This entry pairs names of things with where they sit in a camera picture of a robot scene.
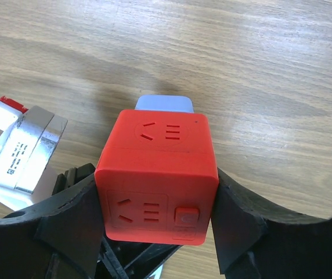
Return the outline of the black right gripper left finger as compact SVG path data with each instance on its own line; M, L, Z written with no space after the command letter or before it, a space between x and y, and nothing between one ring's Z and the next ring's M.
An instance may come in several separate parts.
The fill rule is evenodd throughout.
M103 232L90 175L0 219L0 278L94 278Z

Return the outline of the red cube socket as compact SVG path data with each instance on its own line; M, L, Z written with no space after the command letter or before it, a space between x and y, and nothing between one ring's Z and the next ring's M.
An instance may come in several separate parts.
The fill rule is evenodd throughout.
M123 110L103 148L95 182L108 238L203 244L218 188L207 117Z

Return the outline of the light blue power strip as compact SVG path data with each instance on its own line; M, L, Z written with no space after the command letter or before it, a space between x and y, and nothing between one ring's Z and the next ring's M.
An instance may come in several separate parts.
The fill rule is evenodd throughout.
M193 113L193 103L186 96L177 95L142 95L135 110Z

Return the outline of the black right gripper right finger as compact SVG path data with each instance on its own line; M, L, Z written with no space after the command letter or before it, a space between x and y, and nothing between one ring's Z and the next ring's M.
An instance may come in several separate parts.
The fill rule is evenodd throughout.
M332 278L332 218L284 208L223 171L211 216L226 278Z

